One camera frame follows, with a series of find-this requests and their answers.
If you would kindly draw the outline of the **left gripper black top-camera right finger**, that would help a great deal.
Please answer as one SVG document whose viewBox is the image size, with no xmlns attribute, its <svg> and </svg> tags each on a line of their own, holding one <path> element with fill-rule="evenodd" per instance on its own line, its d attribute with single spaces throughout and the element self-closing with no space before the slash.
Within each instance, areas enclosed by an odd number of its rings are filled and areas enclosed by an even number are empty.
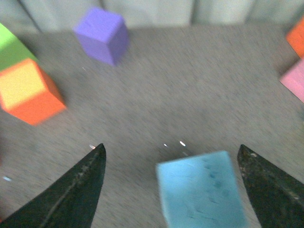
<svg viewBox="0 0 304 228">
<path fill-rule="evenodd" d="M 245 145 L 238 167 L 257 219 L 263 228 L 304 226 L 304 185 Z"/>
</svg>

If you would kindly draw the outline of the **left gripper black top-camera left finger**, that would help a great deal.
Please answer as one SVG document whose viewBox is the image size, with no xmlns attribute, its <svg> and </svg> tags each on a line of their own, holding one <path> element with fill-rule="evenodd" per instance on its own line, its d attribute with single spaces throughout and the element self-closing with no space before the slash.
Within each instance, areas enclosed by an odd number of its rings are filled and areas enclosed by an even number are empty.
<svg viewBox="0 0 304 228">
<path fill-rule="evenodd" d="M 104 182 L 101 143 L 45 191 L 4 219 L 2 228 L 89 228 Z"/>
</svg>

